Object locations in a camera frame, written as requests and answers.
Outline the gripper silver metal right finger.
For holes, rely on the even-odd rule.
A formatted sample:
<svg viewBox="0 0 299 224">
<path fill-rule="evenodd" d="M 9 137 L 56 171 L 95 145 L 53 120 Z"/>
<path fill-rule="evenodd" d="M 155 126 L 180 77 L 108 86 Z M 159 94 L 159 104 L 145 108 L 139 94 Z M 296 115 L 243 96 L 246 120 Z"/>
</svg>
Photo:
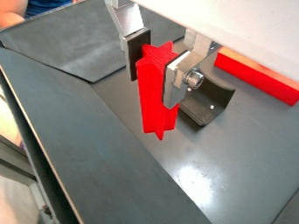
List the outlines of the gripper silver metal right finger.
<svg viewBox="0 0 299 224">
<path fill-rule="evenodd" d="M 200 87 L 204 81 L 200 63 L 220 48 L 191 29 L 186 30 L 183 43 L 187 49 L 164 66 L 163 105 L 168 109 L 183 100 L 188 89 Z"/>
</svg>

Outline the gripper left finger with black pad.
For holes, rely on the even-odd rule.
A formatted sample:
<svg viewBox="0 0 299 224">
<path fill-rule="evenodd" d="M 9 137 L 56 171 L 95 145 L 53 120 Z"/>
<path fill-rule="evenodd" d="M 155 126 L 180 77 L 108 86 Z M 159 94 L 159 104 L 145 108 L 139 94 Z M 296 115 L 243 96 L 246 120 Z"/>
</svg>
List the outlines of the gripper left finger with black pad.
<svg viewBox="0 0 299 224">
<path fill-rule="evenodd" d="M 131 0 L 104 0 L 119 32 L 120 46 L 125 54 L 129 80 L 136 80 L 136 62 L 143 57 L 141 47 L 151 43 L 151 30 L 145 28 L 139 5 Z"/>
</svg>

